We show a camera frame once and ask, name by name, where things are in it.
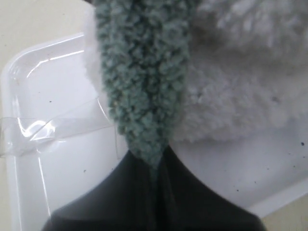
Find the white plastic tray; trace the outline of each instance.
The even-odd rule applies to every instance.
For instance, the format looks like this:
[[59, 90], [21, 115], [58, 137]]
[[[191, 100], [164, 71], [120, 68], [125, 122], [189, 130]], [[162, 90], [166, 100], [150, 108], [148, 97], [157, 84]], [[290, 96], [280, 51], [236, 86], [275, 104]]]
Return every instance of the white plastic tray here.
[[[1, 77], [3, 116], [52, 118], [94, 99], [83, 46], [76, 35], [16, 56]], [[40, 231], [50, 213], [101, 182], [119, 161], [114, 137], [106, 128], [7, 158], [13, 231]], [[261, 217], [308, 193], [308, 116], [242, 141], [173, 147], [207, 186]]]

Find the green yarn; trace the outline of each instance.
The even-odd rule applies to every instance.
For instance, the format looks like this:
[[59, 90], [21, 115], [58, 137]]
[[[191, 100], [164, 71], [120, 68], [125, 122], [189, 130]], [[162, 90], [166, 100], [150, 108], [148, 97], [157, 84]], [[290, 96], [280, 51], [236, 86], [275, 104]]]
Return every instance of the green yarn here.
[[95, 0], [110, 115], [156, 168], [180, 110], [197, 0]]

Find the white fluffy fabric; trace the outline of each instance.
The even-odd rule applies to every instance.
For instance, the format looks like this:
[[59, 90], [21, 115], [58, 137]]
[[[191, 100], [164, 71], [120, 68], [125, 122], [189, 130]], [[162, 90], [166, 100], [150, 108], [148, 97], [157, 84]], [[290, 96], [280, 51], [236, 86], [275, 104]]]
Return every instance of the white fluffy fabric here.
[[[93, 12], [89, 78], [102, 92]], [[308, 1], [203, 0], [174, 140], [233, 140], [308, 112]]]

